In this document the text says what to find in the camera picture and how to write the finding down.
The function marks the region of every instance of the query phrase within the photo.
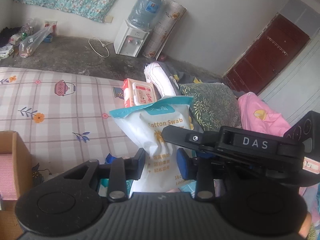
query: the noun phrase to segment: rolled mat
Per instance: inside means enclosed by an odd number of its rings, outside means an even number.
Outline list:
[[[170,31],[180,20],[186,10],[186,8],[175,1],[171,1],[167,5],[164,14],[153,30],[150,41],[142,53],[144,57],[153,58],[157,54],[161,45],[165,42],[167,36],[170,34]]]

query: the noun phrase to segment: plaid bed sheet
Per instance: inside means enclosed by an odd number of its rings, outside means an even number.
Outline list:
[[[0,130],[17,131],[32,155],[34,182],[89,159],[134,156],[138,147],[109,111],[124,107],[123,81],[0,68]]]

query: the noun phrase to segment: red wet wipes package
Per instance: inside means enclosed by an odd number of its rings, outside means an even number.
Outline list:
[[[122,88],[124,107],[147,105],[157,101],[152,83],[127,78]]]

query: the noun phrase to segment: pink fabric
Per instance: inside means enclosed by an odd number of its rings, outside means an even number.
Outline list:
[[[252,92],[239,97],[238,105],[242,128],[245,130],[282,137],[291,128],[281,114],[273,111]]]
[[[0,155],[0,194],[4,200],[17,200],[13,179],[12,154]]]

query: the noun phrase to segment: label sticker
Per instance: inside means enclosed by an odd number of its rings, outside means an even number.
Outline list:
[[[320,173],[320,163],[316,162],[315,160],[312,160],[308,157],[304,157],[303,160],[303,170],[312,172],[314,174]]]
[[[147,7],[146,7],[146,11],[151,12],[151,13],[156,13],[159,9],[159,5],[157,5],[154,2],[149,2]]]

